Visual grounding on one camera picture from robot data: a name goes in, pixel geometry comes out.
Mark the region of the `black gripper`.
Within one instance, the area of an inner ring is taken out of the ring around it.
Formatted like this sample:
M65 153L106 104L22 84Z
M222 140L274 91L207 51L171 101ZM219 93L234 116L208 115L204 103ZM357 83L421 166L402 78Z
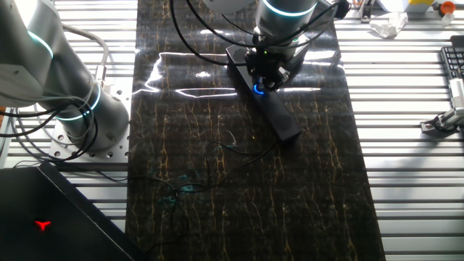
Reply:
M269 90L276 91L289 79L290 71L286 69L283 55L253 48L246 52L245 62L254 86L259 86L262 78L269 80Z

